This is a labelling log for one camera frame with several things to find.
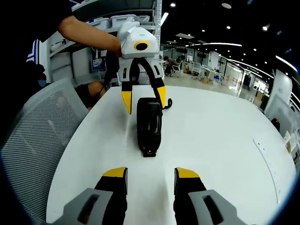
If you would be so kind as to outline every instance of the cardboard box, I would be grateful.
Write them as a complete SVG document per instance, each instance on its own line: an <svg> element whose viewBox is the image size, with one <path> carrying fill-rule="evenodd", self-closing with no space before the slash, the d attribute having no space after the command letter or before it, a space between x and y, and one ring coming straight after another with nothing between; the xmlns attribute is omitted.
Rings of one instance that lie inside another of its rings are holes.
<svg viewBox="0 0 300 225"><path fill-rule="evenodd" d="M210 83L210 79L205 77L205 78L202 79L202 82L209 84Z"/></svg>

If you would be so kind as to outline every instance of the person's arm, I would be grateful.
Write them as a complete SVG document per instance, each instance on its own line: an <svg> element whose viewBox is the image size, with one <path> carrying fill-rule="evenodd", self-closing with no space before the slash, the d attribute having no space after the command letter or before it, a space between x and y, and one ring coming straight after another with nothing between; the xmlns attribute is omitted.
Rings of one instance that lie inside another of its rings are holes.
<svg viewBox="0 0 300 225"><path fill-rule="evenodd" d="M59 33L70 41L115 52L121 57L121 42L113 35L68 16L58 26Z"/></svg>

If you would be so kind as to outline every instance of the black cable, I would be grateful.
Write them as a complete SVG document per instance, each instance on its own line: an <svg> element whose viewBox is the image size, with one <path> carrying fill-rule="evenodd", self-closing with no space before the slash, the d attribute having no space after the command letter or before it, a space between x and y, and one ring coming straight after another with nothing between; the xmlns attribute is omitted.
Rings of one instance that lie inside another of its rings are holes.
<svg viewBox="0 0 300 225"><path fill-rule="evenodd" d="M163 108L163 110L164 110L164 109L171 108L172 104L173 104L173 101L172 101L172 99L169 98L169 99L168 99L168 105L166 105L166 106Z"/></svg>

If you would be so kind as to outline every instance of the desk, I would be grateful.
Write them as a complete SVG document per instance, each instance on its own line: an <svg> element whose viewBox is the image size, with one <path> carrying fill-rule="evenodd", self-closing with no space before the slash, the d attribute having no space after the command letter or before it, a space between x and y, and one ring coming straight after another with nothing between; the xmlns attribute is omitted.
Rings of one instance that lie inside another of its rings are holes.
<svg viewBox="0 0 300 225"><path fill-rule="evenodd" d="M226 94L168 86L173 106L164 111L157 156L143 158L136 138L136 105L142 97L154 97L150 86L133 87L128 115L121 87L110 88L85 117L52 180L47 222L59 218L64 205L83 190L94 188L103 173L121 166L128 168L125 225L176 224L175 167L198 173L206 188L235 205L248 224L264 224L274 215L275 188L253 139L269 151L282 196L295 177L295 166L280 133L258 109Z"/></svg>
<svg viewBox="0 0 300 225"><path fill-rule="evenodd" d="M207 78L209 78L212 81L215 79L215 75L218 75L220 78L223 76L222 73L218 73L217 71L215 71L213 69L209 69L206 67L201 67L201 69L205 69L206 71L208 71L209 75L207 76Z"/></svg>

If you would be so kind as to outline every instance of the mesh chair back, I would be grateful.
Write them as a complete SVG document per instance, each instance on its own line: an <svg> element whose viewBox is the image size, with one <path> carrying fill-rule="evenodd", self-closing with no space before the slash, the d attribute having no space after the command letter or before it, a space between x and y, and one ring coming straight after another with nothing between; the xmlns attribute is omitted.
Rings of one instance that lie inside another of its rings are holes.
<svg viewBox="0 0 300 225"><path fill-rule="evenodd" d="M200 70L201 70L201 64L197 63L197 62L194 62L194 67L193 67L192 72L200 73Z"/></svg>
<svg viewBox="0 0 300 225"><path fill-rule="evenodd" d="M26 102L1 145L8 182L34 222L46 219L56 167L87 113L72 83L59 80Z"/></svg>

